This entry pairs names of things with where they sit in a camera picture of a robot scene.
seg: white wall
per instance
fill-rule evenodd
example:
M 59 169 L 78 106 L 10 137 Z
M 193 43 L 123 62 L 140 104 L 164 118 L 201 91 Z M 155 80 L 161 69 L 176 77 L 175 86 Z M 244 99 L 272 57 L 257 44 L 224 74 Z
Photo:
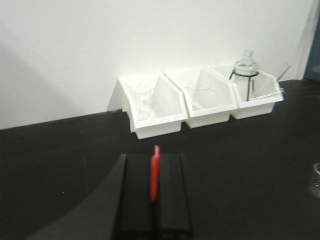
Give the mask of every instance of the white wall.
M 235 62 L 245 49 L 270 73 L 293 64 L 293 79 L 317 3 L 2 0 L 0 129 L 105 112 L 118 77 Z

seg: plastic bin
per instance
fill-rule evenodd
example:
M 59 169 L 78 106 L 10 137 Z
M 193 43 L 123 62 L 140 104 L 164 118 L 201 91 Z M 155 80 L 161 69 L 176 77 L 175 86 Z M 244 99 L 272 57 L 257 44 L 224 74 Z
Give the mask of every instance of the plastic bin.
M 163 74 L 120 78 L 119 83 L 122 111 L 127 112 L 130 131 L 135 132 L 138 139 L 181 130 L 181 122 L 188 117 L 184 97 Z M 141 93 L 146 94 L 144 99 L 139 97 Z M 145 119 L 139 114 L 141 104 L 149 109 Z
M 238 108 L 232 87 L 204 68 L 166 72 L 183 92 L 190 128 L 222 123 Z
M 272 112 L 275 103 L 284 99 L 283 95 L 280 92 L 261 99 L 246 101 L 243 94 L 241 94 L 238 85 L 233 80 L 229 80 L 233 67 L 234 64 L 231 63 L 224 65 L 209 66 L 207 67 L 207 69 L 216 76 L 220 76 L 226 82 L 230 82 L 232 84 L 232 88 L 238 104 L 238 109 L 235 109 L 231 112 L 231 115 L 234 118 L 243 119 L 262 114 L 269 114 Z M 256 78 L 258 81 L 260 80 L 263 81 L 263 83 L 265 83 L 264 86 L 261 87 L 261 89 L 258 89 L 260 96 L 280 91 L 280 86 L 275 76 L 272 76 L 263 71 L 259 71 L 259 75 Z

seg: black countertop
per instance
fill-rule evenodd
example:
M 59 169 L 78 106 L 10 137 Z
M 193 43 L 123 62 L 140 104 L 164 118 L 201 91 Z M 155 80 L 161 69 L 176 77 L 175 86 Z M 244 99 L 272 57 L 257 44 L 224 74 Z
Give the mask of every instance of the black countertop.
M 280 83 L 273 112 L 138 140 L 120 111 L 0 131 L 0 239 L 58 220 L 108 176 L 121 153 L 185 153 L 196 239 L 318 240 L 320 84 Z

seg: glass beaker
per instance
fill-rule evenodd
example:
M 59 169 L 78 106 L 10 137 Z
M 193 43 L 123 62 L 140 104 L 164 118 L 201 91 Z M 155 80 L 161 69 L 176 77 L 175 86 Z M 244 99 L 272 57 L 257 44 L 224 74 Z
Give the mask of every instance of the glass beaker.
M 136 84 L 132 88 L 138 121 L 145 121 L 151 115 L 150 98 L 153 89 L 154 88 L 147 83 Z
M 243 101 L 249 101 L 255 95 L 255 77 L 259 74 L 259 66 L 252 59 L 253 52 L 244 51 L 243 58 L 234 64 L 235 83 Z
M 207 108 L 213 108 L 215 106 L 215 91 L 212 86 L 202 80 L 191 81 L 185 85 L 188 90 L 193 110 L 201 110 Z
M 320 198 L 320 162 L 313 165 L 313 172 L 309 184 L 309 190 L 312 195 Z

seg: red lever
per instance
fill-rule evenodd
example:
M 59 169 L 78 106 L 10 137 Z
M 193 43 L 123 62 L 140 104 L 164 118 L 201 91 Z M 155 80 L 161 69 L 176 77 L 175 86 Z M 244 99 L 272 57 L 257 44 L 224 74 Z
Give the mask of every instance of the red lever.
M 154 155 L 151 157 L 151 174 L 150 174 L 150 199 L 154 202 L 158 195 L 160 170 L 160 147 L 154 146 Z

